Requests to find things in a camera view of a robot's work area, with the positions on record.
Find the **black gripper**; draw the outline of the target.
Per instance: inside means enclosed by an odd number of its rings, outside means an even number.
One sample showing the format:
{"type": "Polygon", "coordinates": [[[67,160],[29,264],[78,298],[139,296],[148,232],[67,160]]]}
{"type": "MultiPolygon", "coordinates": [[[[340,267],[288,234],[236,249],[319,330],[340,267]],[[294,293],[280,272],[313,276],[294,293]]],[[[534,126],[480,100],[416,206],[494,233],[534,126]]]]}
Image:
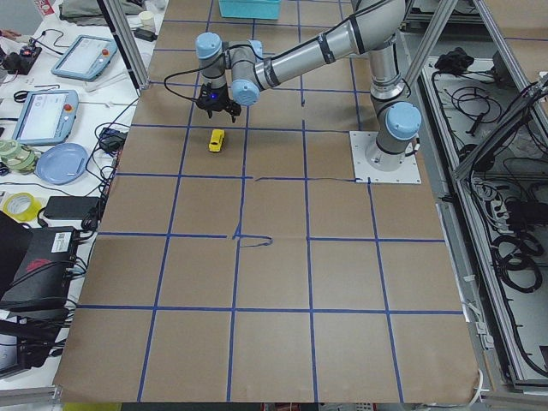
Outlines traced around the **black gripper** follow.
{"type": "Polygon", "coordinates": [[[231,121],[235,123],[241,115],[241,106],[236,102],[231,102],[226,84],[221,87],[214,87],[212,83],[204,83],[195,103],[200,109],[207,111],[209,118],[212,118],[213,111],[227,111],[231,121]]]}

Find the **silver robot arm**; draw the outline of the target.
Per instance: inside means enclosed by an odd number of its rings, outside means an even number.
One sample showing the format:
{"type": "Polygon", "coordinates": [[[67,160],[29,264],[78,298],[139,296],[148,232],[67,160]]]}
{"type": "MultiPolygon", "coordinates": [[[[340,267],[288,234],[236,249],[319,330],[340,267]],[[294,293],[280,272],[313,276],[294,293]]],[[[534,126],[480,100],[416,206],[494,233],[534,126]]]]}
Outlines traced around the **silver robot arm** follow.
{"type": "Polygon", "coordinates": [[[379,59],[394,51],[391,41],[405,16],[403,1],[353,1],[353,13],[334,27],[273,57],[259,51],[258,40],[223,41],[216,33],[202,33],[195,40],[203,84],[194,100],[198,108],[225,111],[232,118],[243,106],[259,101],[264,90],[350,56],[370,54],[372,96],[394,92],[404,83],[395,58],[380,68],[379,59]]]}

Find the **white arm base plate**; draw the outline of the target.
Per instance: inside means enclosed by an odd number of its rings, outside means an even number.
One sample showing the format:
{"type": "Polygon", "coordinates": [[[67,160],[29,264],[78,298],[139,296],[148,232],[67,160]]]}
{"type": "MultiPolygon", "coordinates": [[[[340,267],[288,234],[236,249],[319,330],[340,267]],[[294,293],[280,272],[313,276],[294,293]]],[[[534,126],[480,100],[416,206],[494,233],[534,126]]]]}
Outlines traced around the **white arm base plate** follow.
{"type": "Polygon", "coordinates": [[[387,154],[378,148],[377,134],[349,132],[354,179],[359,183],[421,184],[413,143],[409,141],[404,153],[387,154]]]}

